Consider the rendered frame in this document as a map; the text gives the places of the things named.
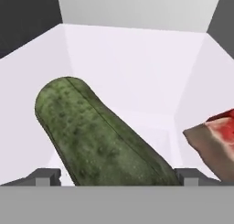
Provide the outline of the white tupperware container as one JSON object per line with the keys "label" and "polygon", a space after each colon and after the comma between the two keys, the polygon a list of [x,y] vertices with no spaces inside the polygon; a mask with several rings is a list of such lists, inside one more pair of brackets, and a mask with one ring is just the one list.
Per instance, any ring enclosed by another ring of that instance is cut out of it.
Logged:
{"label": "white tupperware container", "polygon": [[212,174],[183,136],[234,108],[234,59],[210,35],[58,25],[0,59],[0,184],[62,166],[34,114],[62,76],[85,80],[171,166]]}

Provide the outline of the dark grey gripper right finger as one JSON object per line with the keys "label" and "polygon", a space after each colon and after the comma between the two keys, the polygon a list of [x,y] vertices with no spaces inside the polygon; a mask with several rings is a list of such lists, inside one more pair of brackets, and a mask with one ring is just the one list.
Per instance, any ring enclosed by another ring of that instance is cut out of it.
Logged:
{"label": "dark grey gripper right finger", "polygon": [[175,173],[184,187],[218,186],[217,179],[205,176],[196,168],[176,168]]}

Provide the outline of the red raw steak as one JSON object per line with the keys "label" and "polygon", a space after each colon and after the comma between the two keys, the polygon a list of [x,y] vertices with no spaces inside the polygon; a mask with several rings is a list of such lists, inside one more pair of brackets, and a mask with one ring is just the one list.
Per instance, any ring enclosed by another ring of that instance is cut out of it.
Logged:
{"label": "red raw steak", "polygon": [[183,135],[215,176],[234,183],[234,109],[185,129]]}

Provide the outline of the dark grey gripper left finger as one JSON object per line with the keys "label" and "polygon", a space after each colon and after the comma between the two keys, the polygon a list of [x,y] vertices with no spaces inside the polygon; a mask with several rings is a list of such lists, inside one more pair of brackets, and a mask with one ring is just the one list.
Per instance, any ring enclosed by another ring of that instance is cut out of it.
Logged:
{"label": "dark grey gripper left finger", "polygon": [[38,168],[27,177],[5,183],[4,187],[56,187],[61,185],[60,177],[61,170],[59,168]]}

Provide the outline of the green cucumber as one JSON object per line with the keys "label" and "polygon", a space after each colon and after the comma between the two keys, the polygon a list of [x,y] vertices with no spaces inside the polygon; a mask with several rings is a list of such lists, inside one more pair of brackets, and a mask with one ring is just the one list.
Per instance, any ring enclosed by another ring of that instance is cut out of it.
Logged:
{"label": "green cucumber", "polygon": [[178,186],[174,169],[81,79],[39,92],[37,120],[77,186]]}

